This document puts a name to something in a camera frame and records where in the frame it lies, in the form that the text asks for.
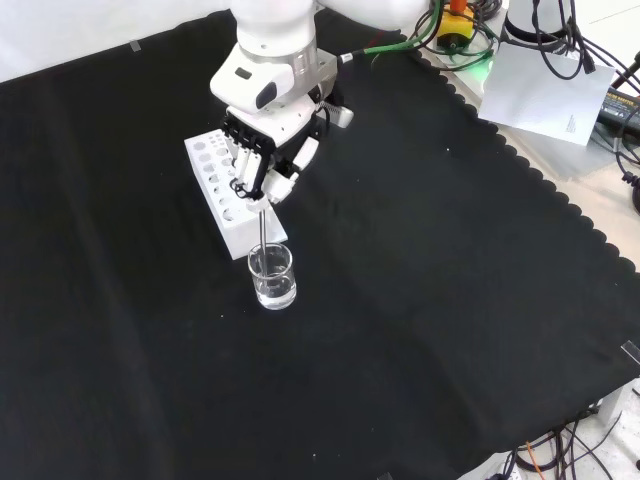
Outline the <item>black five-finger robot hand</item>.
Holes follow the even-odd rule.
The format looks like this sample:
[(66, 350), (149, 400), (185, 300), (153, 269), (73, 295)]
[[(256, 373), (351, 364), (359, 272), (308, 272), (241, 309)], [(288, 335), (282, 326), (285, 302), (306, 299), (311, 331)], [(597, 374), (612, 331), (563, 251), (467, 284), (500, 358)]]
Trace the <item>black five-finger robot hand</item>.
[(312, 162), (332, 126), (345, 129), (354, 113), (305, 95), (255, 115), (229, 107), (221, 130), (229, 143), (234, 173), (231, 190), (254, 213), (282, 202)]

